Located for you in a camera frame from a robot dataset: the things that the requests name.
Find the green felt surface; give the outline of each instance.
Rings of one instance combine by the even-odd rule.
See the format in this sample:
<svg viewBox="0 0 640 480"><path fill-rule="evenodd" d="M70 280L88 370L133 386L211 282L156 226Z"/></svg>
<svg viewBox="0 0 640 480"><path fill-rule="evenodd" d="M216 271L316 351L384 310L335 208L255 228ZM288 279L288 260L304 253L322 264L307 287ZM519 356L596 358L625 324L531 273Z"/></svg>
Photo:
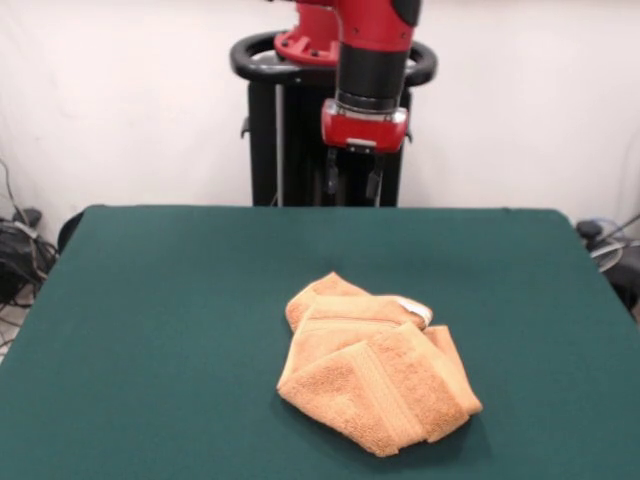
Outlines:
<svg viewBox="0 0 640 480"><path fill-rule="evenodd" d="M431 305L485 411L378 459L285 404L287 300ZM0 478L632 479L640 339L547 211L94 208L0 366Z"/></svg>

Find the towel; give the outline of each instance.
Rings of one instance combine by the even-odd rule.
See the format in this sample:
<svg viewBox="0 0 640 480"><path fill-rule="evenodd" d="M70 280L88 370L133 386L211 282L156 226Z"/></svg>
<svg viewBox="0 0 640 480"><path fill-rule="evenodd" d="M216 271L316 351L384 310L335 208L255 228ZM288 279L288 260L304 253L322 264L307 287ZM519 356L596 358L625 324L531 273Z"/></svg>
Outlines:
<svg viewBox="0 0 640 480"><path fill-rule="evenodd" d="M294 335L279 394L377 456L436 442L482 410L449 329L427 328L424 305L333 273L285 313Z"/></svg>

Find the black cable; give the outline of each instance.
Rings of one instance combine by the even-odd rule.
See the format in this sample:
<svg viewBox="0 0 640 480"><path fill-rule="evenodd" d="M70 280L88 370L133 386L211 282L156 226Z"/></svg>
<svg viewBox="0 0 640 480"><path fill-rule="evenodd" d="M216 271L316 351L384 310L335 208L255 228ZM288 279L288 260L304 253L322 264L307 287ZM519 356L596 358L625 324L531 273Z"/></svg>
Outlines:
<svg viewBox="0 0 640 480"><path fill-rule="evenodd" d="M8 305L10 307L21 308L23 310L28 310L33 307L33 303L18 303L15 298L11 299Z"/></svg>
<svg viewBox="0 0 640 480"><path fill-rule="evenodd" d="M11 345L13 343L13 341L15 340L15 338L11 338L9 340L7 340L6 342L3 342L0 344L0 349L3 349L4 347L8 347L9 345Z"/></svg>
<svg viewBox="0 0 640 480"><path fill-rule="evenodd" d="M27 281L27 283L32 284L34 287L39 288L42 286L42 280L34 280L33 277L30 277L20 267L18 267L15 263L11 262L10 260L7 260L5 258L0 258L0 263L12 269L14 273L21 276L24 280Z"/></svg>
<svg viewBox="0 0 640 480"><path fill-rule="evenodd" d="M638 220L640 220L640 213L638 213L637 215L635 215L633 218L631 218L631 220L629 220L626 223L623 223L622 225L620 225L618 228L616 228L615 230L613 230L612 232L607 233L604 237L599 238L598 239L598 245L600 245L602 242L609 240L611 237L616 236L618 233L620 232L624 232L627 228L629 228L631 225L633 225L634 223L636 223Z"/></svg>
<svg viewBox="0 0 640 480"><path fill-rule="evenodd" d="M7 325L11 325L12 327L16 327L16 328L22 327L22 324L16 323L12 320L7 320L6 318L2 318L2 317L0 317L0 322L6 323Z"/></svg>

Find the black ring handle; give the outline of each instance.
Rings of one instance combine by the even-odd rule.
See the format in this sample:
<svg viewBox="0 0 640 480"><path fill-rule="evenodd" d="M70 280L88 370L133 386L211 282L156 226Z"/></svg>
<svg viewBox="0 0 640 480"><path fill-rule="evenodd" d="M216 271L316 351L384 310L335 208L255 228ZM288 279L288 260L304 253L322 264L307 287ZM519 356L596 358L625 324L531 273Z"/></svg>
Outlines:
<svg viewBox="0 0 640 480"><path fill-rule="evenodd" d="M230 53L231 68L240 77L252 82L273 84L304 84L332 87L336 82L334 67L299 65L273 56L255 59L260 53L274 50L276 35L282 32L266 32L243 38ZM409 58L415 62L407 67L405 85L416 87L433 80L438 68L436 54L426 45L413 42Z"/></svg>
<svg viewBox="0 0 640 480"><path fill-rule="evenodd" d="M409 58L415 62L407 67L405 87L417 87L433 80L438 72L438 57L435 52L420 42L413 42Z"/></svg>

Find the white label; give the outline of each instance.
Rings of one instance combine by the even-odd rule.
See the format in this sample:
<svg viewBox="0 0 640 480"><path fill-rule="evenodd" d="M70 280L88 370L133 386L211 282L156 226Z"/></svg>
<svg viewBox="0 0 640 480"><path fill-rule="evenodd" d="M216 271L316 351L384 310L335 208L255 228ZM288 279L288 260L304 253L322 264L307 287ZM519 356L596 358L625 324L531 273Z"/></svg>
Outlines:
<svg viewBox="0 0 640 480"><path fill-rule="evenodd" d="M415 313L416 315L420 315L422 318L424 318L424 321L427 324L427 326L433 320L433 312L431 311L430 308L425 307L424 305L420 305L418 303L410 302L409 300L404 298L397 298L396 301L400 305L402 305L407 311L411 313Z"/></svg>

